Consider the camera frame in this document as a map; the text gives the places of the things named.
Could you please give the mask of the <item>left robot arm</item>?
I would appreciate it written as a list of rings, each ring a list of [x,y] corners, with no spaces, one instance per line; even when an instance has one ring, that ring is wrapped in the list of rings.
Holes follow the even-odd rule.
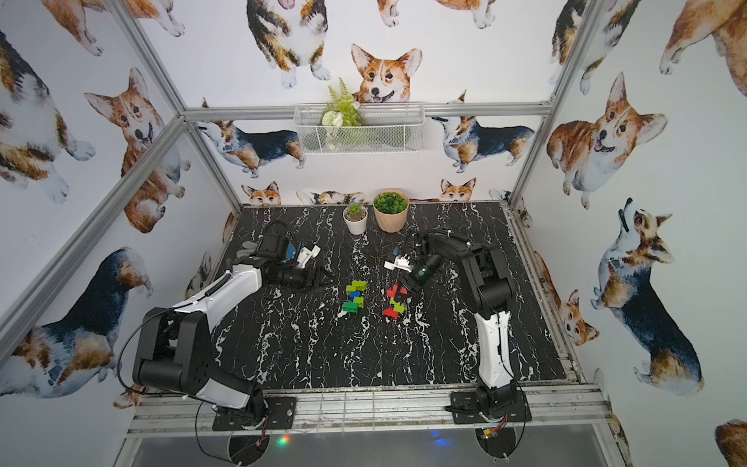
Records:
[[[145,315],[136,334],[134,383],[208,403],[252,426],[264,422],[270,410],[260,383],[222,369],[212,335],[231,311],[265,285],[292,291],[324,286],[330,272],[309,264],[320,251],[317,245],[298,243],[289,227],[283,233],[263,229],[259,241],[243,245],[208,286]]]

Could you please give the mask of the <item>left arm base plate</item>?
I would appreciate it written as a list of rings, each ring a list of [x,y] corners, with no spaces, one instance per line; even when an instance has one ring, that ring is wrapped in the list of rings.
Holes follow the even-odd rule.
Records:
[[[270,397],[252,400],[243,409],[218,406],[212,425],[214,431],[287,430],[295,419],[296,397]]]

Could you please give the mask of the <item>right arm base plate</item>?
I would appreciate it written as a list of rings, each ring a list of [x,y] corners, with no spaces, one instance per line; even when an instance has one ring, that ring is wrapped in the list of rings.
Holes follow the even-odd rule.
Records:
[[[480,388],[469,392],[452,392],[445,411],[457,425],[498,424],[507,422],[530,422],[533,419],[526,398],[521,391],[491,400]]]

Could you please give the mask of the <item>dark green lego brick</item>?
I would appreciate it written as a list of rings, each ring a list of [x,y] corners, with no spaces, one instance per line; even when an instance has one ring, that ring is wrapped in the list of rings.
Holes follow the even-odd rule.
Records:
[[[342,310],[345,313],[358,313],[359,305],[355,302],[345,302],[342,304]]]

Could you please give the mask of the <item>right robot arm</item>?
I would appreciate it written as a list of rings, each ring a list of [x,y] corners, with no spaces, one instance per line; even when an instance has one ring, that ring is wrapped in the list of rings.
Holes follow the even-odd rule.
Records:
[[[475,403],[470,409],[451,410],[496,420],[517,401],[519,386],[510,362],[509,324],[516,309],[517,286],[508,262],[498,244],[471,241],[448,229],[429,229],[414,233],[412,238],[419,263],[400,285],[416,294],[443,261],[451,262],[463,301],[477,325],[480,362]]]

